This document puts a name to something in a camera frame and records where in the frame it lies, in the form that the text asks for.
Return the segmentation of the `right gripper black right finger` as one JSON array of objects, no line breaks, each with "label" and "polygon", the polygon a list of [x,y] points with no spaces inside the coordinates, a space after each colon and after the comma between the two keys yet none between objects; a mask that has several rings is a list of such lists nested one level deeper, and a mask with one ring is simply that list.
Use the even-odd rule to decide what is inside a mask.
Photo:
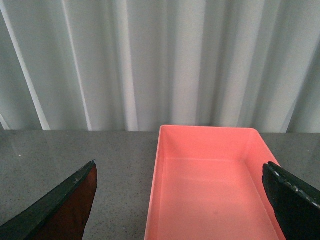
[{"label": "right gripper black right finger", "polygon": [[262,168],[262,183],[287,240],[320,238],[320,191],[273,162]]}]

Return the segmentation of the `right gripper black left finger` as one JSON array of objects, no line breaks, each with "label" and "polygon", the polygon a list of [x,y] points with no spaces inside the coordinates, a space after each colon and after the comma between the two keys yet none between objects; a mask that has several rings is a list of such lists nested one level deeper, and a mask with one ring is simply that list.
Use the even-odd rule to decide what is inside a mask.
[{"label": "right gripper black left finger", "polygon": [[2,240],[81,240],[97,191],[94,161],[0,227]]}]

